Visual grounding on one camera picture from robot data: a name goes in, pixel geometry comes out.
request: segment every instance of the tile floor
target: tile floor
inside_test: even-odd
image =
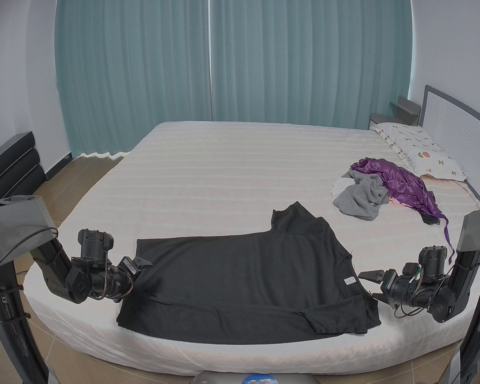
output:
[[[36,195],[42,196],[55,224],[59,226],[70,214],[85,193],[99,181],[122,158],[79,157],[62,169],[51,181],[43,184]],[[30,254],[15,261],[17,272],[27,271],[33,260]],[[24,274],[19,274],[19,283]],[[109,363],[79,353],[66,345],[35,316],[25,296],[22,298],[25,311],[32,315],[29,320],[33,335],[43,357],[53,366],[60,384],[187,384],[191,377],[146,372],[135,368]],[[428,353],[394,367],[355,375],[321,375],[322,384],[413,384],[436,383],[450,360],[456,346]],[[0,346],[0,384],[20,384],[5,351]],[[480,384],[480,378],[474,381]]]

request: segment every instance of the wall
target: wall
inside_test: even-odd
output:
[[[421,105],[428,84],[480,111],[480,1],[411,3],[410,100]]]
[[[70,152],[55,72],[56,6],[0,1],[0,145],[32,131],[45,172]]]

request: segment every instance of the bed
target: bed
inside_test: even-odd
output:
[[[435,109],[436,102],[432,98],[428,106]],[[448,113],[456,121],[455,114],[462,116],[456,109]],[[439,119],[422,116],[432,131],[438,130]],[[328,221],[352,253],[357,274],[373,269],[401,271],[406,262],[417,261],[423,247],[446,245],[444,222],[428,226],[416,211],[393,204],[383,205],[371,222],[339,213],[332,204],[332,184],[366,156],[402,165],[372,131],[249,122],[162,123],[83,197],[60,226],[59,239],[73,256],[80,252],[80,229],[111,233],[115,246],[109,257],[117,264],[122,256],[135,254],[137,238],[269,230],[272,210],[298,200]],[[475,152],[470,156],[480,159]],[[471,175],[470,164],[462,165]],[[428,177],[424,181],[450,220],[450,239],[456,246],[463,216],[480,203],[466,183]],[[363,284],[367,290],[380,291],[376,284]],[[274,345],[197,344],[134,333],[116,323],[120,304],[88,299],[75,305],[52,295],[36,264],[24,287],[39,318],[63,341],[114,363],[178,375],[203,370],[341,374],[392,366],[461,339],[480,294],[480,279],[472,285],[466,309],[444,324],[425,311],[399,320],[388,305],[379,303],[382,325],[365,335]]]

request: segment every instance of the pillow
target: pillow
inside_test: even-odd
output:
[[[373,125],[370,129],[385,139],[414,175],[457,181],[467,178],[461,166],[422,127],[387,122]]]

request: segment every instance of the curtain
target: curtain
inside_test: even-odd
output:
[[[212,119],[206,0],[59,0],[55,59],[73,156]]]
[[[211,0],[215,120],[368,129],[407,97],[410,0]]]

